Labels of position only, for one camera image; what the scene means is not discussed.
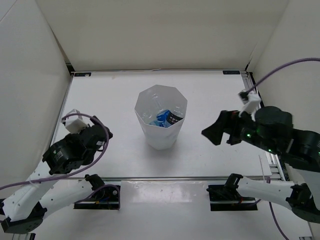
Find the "clear bottle black label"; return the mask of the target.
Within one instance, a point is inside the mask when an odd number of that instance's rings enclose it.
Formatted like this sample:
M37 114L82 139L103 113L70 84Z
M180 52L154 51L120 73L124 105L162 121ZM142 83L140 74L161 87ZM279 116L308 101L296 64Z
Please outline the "clear bottle black label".
M181 107L172 108L165 120L165 126L168 128L185 118L185 111Z

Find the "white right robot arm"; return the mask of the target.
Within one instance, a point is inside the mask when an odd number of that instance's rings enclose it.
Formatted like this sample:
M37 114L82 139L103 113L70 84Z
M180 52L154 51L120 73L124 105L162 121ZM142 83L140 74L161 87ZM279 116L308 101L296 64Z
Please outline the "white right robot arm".
M217 120L201 134L215 146L228 134L227 144L246 142L277 156L285 180L277 185L232 173L219 190L218 200L257 198L275 203L311 223L320 222L320 135L294 128L291 113L275 106L258 109L254 116L237 110L223 110Z

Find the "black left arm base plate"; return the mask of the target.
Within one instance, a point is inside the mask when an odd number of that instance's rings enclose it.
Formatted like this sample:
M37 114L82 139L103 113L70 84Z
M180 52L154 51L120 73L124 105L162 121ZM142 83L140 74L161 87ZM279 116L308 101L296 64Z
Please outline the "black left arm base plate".
M75 210L120 210L121 184L105 184L89 197L73 204Z

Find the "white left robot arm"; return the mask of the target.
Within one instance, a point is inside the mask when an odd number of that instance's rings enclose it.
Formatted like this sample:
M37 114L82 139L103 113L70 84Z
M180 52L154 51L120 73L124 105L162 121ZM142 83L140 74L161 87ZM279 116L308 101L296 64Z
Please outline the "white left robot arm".
M2 186L1 189L19 187L11 196L1 199L0 222L7 234L28 234L40 226L52 213L90 197L100 200L105 194L104 181L97 175L86 175L69 190L59 194L49 193L63 179L77 175L95 165L107 150L113 137L96 116L86 124L83 113L69 113L61 120L68 134L53 143L43 154L42 160L26 181Z

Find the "clear bottle dark blue label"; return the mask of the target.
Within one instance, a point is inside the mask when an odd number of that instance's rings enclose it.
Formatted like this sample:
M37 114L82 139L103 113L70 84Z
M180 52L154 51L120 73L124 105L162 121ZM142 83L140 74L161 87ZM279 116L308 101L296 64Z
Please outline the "clear bottle dark blue label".
M170 111L168 109L163 110L162 112L160 112L159 114L156 115L155 120L151 121L149 123L149 125L166 128L166 126L167 126L166 120L167 120L169 113L170 113Z

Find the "clear unlabeled plastic bottle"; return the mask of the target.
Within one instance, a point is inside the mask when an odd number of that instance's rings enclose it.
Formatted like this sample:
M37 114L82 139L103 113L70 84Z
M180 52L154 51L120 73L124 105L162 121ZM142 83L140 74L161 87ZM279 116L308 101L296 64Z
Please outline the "clear unlabeled plastic bottle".
M154 93L148 98L148 107L143 111L142 119L152 122L164 110L160 97Z

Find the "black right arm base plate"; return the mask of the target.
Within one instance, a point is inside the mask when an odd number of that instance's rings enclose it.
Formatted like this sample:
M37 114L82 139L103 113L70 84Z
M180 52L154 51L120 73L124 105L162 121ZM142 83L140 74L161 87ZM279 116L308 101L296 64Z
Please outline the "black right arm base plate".
M223 184L208 185L211 212L257 211L258 200L243 197L237 191L228 189Z

